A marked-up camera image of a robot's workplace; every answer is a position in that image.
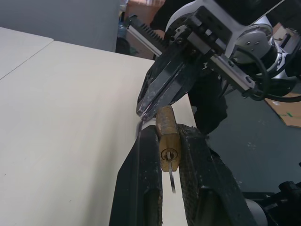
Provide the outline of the brass padlock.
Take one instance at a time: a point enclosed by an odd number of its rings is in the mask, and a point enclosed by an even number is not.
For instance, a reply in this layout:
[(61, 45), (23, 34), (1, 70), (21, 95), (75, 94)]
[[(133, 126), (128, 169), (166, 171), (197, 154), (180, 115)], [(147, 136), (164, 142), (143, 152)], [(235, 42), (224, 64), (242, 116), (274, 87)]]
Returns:
[(154, 119), (141, 122), (137, 132), (139, 168), (173, 173), (181, 159), (181, 141), (173, 108), (158, 110)]

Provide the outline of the flat brown cardboard sheet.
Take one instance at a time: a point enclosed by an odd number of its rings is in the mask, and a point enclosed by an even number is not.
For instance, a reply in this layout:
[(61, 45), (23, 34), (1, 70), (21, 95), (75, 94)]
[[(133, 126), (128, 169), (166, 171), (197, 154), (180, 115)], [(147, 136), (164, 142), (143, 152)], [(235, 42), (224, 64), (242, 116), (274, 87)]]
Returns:
[(301, 128), (301, 101), (294, 103), (265, 99), (265, 102), (288, 127)]

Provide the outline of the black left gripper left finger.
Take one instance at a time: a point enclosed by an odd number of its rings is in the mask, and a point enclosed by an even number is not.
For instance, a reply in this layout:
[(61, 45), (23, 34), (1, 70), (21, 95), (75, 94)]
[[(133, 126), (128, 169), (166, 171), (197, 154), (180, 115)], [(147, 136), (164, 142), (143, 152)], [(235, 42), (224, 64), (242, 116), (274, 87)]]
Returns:
[(118, 171), (109, 226), (162, 226), (163, 186), (155, 126), (142, 129)]

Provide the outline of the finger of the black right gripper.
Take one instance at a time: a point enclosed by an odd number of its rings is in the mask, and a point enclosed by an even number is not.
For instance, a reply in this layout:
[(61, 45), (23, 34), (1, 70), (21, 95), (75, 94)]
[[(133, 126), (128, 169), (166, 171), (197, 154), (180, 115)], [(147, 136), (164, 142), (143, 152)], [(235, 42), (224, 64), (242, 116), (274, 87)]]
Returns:
[(200, 74), (203, 56), (160, 55), (147, 72), (147, 120), (158, 110), (182, 98)]
[(142, 120), (154, 117), (158, 109), (172, 103), (182, 87), (181, 48), (171, 47), (158, 57), (146, 73), (137, 100), (136, 113)]

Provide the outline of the silver padlock key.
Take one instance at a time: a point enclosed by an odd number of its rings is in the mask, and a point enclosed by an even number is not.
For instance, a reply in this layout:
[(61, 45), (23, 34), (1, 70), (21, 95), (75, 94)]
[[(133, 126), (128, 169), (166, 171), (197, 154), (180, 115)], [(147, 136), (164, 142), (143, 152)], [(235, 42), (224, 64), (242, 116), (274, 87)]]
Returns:
[(170, 151), (167, 152), (167, 163), (168, 163), (168, 170), (169, 170), (172, 193), (175, 194), (176, 190), (175, 190), (173, 168), (172, 168), (172, 159), (171, 159), (171, 152)]

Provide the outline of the brown cardboard box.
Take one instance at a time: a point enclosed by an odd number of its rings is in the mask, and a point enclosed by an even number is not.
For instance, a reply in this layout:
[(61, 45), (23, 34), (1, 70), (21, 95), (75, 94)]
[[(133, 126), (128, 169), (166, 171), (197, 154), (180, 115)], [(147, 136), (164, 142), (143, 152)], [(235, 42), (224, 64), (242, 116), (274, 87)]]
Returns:
[(284, 28), (278, 23), (273, 28), (275, 42), (287, 53), (292, 53), (300, 40), (300, 36), (293, 28)]

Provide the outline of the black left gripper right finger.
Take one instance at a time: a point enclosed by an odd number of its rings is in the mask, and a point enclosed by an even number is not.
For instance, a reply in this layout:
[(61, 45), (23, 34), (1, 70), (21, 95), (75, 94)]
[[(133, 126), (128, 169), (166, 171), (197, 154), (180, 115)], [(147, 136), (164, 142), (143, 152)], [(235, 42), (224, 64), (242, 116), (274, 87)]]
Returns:
[(257, 226), (230, 169), (194, 127), (178, 126), (182, 198), (188, 226)]

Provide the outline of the silver robot body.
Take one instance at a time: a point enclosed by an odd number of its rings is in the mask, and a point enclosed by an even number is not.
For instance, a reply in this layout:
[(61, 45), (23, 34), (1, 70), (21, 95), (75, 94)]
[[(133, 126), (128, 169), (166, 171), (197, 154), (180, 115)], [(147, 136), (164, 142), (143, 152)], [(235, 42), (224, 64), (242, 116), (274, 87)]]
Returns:
[(278, 193), (243, 192), (257, 226), (301, 226), (301, 182), (285, 181)]

